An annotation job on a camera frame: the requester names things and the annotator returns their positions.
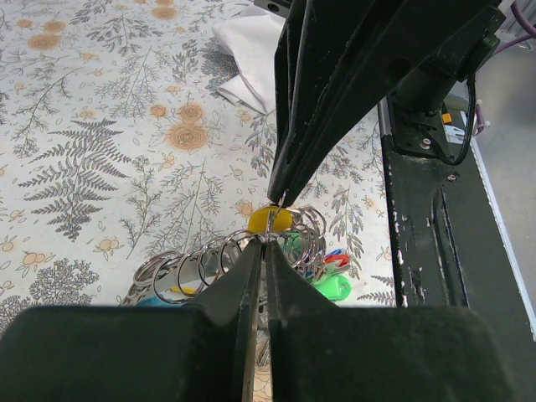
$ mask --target black metal frame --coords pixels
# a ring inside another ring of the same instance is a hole
[[[469,307],[492,329],[520,400],[533,400],[536,343],[472,152],[457,167],[404,155],[386,100],[379,118],[398,306]]]

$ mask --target screw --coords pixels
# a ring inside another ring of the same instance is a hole
[[[420,143],[420,147],[422,149],[430,149],[430,144],[432,141],[430,141],[428,138],[423,138],[422,142]]]

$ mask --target yellow key tag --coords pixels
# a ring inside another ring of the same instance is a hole
[[[268,216],[270,211],[274,214],[277,212],[279,207],[265,207],[262,209],[257,209],[253,214],[250,215],[250,221],[248,222],[248,230],[253,233],[263,233],[266,232],[266,225],[268,223]],[[273,232],[282,232],[284,230],[290,229],[292,226],[292,214],[286,209],[281,209],[276,216],[274,225],[272,227]]]

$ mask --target table surface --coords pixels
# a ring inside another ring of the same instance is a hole
[[[0,0],[0,332],[33,305],[117,305],[148,256],[266,204],[275,117],[216,93],[238,70],[212,24],[248,4]],[[354,250],[341,304],[393,306],[376,111],[296,203]]]

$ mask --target black cable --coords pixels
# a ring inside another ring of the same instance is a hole
[[[465,135],[463,136],[463,143],[461,144],[461,150],[458,156],[454,158],[454,155],[445,155],[441,146],[435,141],[432,141],[432,147],[434,148],[437,157],[444,164],[449,166],[458,166],[460,163],[462,163],[467,156],[469,148],[471,147],[472,130],[475,125],[475,114],[477,111],[477,88],[475,86],[475,81],[475,75],[471,75],[467,78],[467,91],[469,92],[469,110],[467,111]]]

